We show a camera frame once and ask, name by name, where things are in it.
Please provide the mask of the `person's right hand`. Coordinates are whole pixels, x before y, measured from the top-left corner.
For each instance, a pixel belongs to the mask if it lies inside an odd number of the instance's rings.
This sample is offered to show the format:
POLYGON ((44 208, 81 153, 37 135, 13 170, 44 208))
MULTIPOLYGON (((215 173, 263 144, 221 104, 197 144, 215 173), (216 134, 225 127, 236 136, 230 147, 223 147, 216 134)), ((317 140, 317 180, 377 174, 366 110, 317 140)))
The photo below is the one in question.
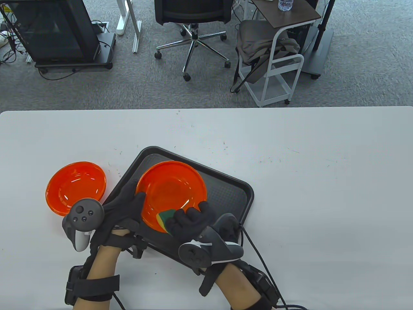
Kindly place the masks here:
POLYGON ((207 201, 198 208, 179 209, 165 221, 166 231, 181 244, 195 240, 202 231, 216 221, 216 214, 207 201))

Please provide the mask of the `person's left hand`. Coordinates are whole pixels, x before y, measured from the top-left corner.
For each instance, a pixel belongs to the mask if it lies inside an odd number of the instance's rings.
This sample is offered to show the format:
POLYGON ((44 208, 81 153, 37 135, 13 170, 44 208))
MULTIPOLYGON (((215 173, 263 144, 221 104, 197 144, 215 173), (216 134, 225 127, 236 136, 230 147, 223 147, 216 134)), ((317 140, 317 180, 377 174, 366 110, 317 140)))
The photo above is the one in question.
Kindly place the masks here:
POLYGON ((134 233, 141 222, 141 212, 146 200, 144 192, 136 193, 138 179, 129 180, 119 195, 103 206, 103 222, 95 230, 90 250, 100 246, 121 248, 123 251, 134 244, 134 233))

